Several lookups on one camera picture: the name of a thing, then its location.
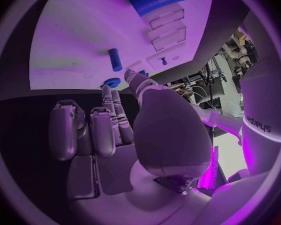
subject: blue gear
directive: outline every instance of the blue gear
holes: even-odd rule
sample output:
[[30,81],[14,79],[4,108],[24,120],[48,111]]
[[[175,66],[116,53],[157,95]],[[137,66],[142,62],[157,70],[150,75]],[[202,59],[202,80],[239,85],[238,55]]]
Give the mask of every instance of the blue gear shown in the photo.
[[118,77],[110,78],[107,79],[104,84],[101,86],[101,89],[103,88],[104,85],[110,86],[111,89],[116,88],[119,84],[121,83],[121,79]]

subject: purple light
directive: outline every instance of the purple light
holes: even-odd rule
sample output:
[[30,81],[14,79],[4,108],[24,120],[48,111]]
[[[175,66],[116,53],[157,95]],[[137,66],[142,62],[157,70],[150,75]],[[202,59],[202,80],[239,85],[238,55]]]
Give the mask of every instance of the purple light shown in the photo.
[[199,179],[198,188],[200,189],[215,189],[217,173],[218,173],[218,147],[211,147],[210,165],[205,174]]

